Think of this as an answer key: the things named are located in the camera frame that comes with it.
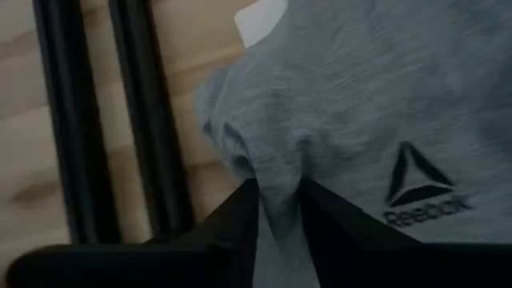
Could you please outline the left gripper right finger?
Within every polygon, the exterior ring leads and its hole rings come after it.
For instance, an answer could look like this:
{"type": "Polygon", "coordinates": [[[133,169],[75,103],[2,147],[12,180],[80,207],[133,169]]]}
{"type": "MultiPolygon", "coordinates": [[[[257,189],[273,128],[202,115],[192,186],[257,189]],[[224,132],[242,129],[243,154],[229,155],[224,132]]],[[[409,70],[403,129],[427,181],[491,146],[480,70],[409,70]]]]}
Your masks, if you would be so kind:
{"type": "Polygon", "coordinates": [[[302,225],[321,287],[399,287],[388,275],[396,250],[420,241],[311,179],[298,188],[302,225]]]}

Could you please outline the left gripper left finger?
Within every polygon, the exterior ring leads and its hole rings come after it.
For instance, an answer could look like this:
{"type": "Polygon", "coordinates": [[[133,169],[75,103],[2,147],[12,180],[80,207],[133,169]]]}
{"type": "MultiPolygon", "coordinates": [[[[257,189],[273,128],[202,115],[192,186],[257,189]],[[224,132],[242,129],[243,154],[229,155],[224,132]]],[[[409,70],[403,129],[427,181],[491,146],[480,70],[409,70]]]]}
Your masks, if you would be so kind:
{"type": "Polygon", "coordinates": [[[149,240],[196,253],[173,261],[172,287],[252,288],[258,214],[259,186],[250,178],[192,231],[149,240]]]}

